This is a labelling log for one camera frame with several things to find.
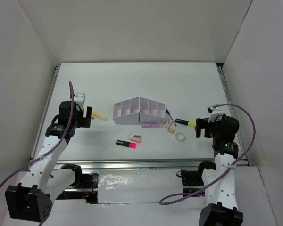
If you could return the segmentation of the black yellow highlighter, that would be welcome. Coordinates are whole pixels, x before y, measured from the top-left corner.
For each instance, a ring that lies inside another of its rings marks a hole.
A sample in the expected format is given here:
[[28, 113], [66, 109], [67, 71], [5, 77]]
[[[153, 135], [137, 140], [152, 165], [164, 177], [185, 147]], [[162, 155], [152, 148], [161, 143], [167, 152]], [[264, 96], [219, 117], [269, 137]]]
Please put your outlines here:
[[185, 126], [194, 127], [194, 122], [192, 122], [192, 121], [187, 121], [187, 120], [182, 120], [182, 119], [176, 118], [175, 122], [182, 124], [182, 125], [185, 125]]

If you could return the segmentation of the pale yellow highlighter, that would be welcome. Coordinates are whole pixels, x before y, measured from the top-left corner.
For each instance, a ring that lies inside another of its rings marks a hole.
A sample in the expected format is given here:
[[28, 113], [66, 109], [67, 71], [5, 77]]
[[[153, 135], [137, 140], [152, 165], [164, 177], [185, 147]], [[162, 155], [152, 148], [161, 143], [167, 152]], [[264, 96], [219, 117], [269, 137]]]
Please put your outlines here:
[[96, 111], [92, 111], [92, 116], [96, 117], [96, 118], [99, 118], [99, 119], [101, 119], [103, 121], [107, 121], [108, 120], [108, 118], [106, 116], [104, 116], [104, 115], [102, 115], [102, 114], [100, 114], [100, 113], [98, 113]]

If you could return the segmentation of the blue gel pen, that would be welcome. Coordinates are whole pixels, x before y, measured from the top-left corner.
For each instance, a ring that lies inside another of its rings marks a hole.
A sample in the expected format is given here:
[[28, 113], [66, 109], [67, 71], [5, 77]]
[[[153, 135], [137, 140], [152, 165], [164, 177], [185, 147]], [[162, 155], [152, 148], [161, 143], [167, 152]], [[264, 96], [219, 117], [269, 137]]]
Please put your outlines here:
[[174, 125], [177, 127], [177, 124], [176, 124], [175, 120], [172, 118], [172, 116], [171, 116], [171, 114], [170, 114], [170, 112], [169, 112], [169, 110], [167, 108], [166, 108], [166, 113], [169, 115], [170, 119], [172, 120]]

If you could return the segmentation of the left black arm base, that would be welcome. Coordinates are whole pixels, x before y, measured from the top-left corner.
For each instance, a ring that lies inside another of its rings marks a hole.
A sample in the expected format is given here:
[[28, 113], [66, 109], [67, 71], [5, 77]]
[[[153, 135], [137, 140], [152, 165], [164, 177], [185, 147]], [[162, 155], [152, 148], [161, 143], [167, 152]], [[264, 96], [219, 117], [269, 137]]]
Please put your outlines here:
[[74, 182], [68, 186], [58, 200], [85, 200], [88, 204], [98, 203], [98, 179], [97, 173], [82, 173], [81, 166], [75, 164], [64, 164], [61, 170], [72, 170], [75, 173]]

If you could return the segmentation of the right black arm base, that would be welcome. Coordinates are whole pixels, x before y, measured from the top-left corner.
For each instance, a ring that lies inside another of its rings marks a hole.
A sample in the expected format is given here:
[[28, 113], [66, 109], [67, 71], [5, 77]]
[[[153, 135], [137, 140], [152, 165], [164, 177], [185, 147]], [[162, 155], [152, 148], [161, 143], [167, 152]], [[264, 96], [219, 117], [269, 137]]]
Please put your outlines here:
[[216, 164], [212, 161], [202, 161], [196, 171], [180, 170], [176, 176], [182, 180], [183, 187], [203, 186], [202, 173], [204, 170], [216, 170]]

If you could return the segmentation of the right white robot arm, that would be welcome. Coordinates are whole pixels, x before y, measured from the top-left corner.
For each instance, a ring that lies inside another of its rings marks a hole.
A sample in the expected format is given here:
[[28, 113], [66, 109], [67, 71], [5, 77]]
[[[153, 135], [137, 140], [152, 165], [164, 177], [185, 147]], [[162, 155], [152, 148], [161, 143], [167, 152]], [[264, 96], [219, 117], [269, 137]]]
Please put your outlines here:
[[204, 130], [205, 138], [212, 138], [214, 161], [203, 161], [196, 174], [197, 181], [204, 185], [206, 206], [200, 212], [201, 226], [240, 226], [244, 215], [238, 210], [235, 192], [235, 163], [239, 148], [234, 142], [239, 122], [225, 114], [215, 119], [198, 118], [196, 137]]

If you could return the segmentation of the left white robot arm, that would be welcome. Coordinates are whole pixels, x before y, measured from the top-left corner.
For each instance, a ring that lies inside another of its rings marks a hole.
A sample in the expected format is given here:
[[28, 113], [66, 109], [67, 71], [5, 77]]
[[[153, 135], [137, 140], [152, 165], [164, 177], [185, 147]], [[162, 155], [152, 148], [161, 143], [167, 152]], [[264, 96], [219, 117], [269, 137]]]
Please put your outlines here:
[[91, 125], [92, 107], [84, 109], [82, 106], [72, 101], [60, 103], [59, 114], [46, 130], [38, 161], [32, 164], [17, 185], [6, 189], [5, 197], [12, 219], [43, 223], [65, 188], [78, 188], [83, 184], [79, 165], [66, 163], [53, 173], [76, 128], [89, 128]]

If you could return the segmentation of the clear tape roll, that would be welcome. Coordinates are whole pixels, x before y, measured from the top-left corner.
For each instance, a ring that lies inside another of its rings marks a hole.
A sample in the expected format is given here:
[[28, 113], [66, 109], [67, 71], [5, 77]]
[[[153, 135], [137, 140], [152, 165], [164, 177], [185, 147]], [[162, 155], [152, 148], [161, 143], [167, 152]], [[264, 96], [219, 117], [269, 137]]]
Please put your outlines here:
[[185, 135], [182, 132], [177, 132], [175, 134], [175, 140], [177, 142], [184, 142], [185, 141]]

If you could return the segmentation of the tan eraser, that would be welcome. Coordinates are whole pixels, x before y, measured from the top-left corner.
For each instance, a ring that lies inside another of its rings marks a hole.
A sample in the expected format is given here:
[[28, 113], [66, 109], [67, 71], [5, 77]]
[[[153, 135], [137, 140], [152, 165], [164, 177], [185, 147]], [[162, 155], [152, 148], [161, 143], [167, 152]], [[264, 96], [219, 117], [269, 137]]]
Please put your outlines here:
[[168, 128], [167, 131], [170, 132], [171, 134], [173, 134], [175, 132], [175, 130], [173, 128]]

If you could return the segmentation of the white staples box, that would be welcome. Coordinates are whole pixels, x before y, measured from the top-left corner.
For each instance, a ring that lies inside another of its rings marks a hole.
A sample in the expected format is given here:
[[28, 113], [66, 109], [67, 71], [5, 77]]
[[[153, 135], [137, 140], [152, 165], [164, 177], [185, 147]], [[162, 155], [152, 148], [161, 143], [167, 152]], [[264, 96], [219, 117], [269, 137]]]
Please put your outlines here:
[[171, 127], [172, 124], [173, 124], [173, 120], [170, 119], [170, 118], [168, 118], [168, 119], [166, 119], [166, 122], [165, 122], [165, 124], [164, 124], [164, 127], [168, 129], [168, 128]]

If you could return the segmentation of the left white divided organizer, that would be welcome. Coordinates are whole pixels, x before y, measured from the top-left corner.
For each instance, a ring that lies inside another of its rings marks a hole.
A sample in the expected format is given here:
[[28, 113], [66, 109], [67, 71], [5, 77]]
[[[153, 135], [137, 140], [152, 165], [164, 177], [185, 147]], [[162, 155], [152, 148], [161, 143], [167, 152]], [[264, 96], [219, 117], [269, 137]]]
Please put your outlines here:
[[126, 101], [115, 103], [113, 106], [113, 121], [115, 124], [139, 124], [139, 98], [136, 97]]

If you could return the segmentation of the white divided organizer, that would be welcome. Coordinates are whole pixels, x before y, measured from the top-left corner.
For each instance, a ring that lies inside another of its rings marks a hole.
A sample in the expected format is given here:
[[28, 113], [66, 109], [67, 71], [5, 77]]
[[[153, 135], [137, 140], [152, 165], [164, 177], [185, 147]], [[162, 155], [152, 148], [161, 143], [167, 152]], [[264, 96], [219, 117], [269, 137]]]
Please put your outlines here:
[[166, 105], [161, 102], [139, 98], [140, 123], [166, 122]]
[[139, 98], [136, 97], [126, 101], [115, 103], [113, 106], [113, 121], [115, 124], [139, 124]]

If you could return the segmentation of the right white divided organizer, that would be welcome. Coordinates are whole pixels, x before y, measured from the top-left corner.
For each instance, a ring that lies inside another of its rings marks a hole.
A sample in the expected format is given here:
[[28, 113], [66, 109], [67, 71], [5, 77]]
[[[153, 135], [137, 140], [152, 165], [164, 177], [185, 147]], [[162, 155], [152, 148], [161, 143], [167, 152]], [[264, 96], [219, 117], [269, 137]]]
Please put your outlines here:
[[139, 98], [140, 123], [166, 122], [166, 105], [161, 102]]

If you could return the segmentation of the black pink highlighter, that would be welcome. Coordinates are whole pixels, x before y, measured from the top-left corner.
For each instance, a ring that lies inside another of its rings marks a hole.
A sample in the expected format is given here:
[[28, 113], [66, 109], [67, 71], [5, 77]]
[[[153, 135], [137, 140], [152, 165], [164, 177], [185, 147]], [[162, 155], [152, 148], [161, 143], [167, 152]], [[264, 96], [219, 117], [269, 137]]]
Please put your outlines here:
[[116, 144], [120, 146], [129, 147], [129, 148], [136, 148], [136, 143], [132, 143], [128, 141], [117, 140]]

